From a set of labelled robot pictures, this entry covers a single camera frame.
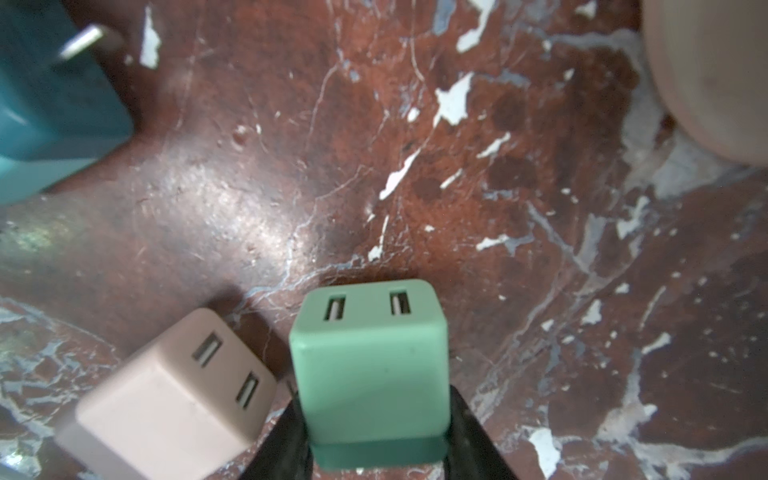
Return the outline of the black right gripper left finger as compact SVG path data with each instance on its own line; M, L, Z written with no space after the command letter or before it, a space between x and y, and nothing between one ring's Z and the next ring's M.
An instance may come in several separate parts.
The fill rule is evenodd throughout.
M308 480L313 468L306 421L295 394L239 480Z

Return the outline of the beige round power strip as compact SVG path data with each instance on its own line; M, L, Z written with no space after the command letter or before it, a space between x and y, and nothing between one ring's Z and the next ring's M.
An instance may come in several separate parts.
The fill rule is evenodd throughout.
M713 153L767 165L767 4L644 1L642 34L663 103Z

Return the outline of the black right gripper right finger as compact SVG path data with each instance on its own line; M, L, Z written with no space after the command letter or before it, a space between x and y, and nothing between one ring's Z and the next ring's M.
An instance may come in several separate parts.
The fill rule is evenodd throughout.
M450 386L450 412L451 423L446 433L446 478L518 480L454 385Z

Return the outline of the beige pink charger cube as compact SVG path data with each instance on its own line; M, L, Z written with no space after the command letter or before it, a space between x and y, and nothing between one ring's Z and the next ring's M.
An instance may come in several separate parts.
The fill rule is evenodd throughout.
M224 320L200 308L85 394L54 440L103 479L205 479L257 441L276 387Z

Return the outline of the light green charger cube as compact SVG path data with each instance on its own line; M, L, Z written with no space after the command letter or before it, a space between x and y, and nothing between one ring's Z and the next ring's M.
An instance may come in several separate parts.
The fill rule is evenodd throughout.
M448 322L430 283L317 288L303 300L289 347L320 469L406 467L445 457Z

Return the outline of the teal charger cube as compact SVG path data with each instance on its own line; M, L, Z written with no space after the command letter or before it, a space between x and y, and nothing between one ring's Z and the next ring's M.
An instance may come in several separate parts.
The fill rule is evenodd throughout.
M117 46L78 27L59 1L1 4L1 202L19 202L92 165L134 133L92 50Z

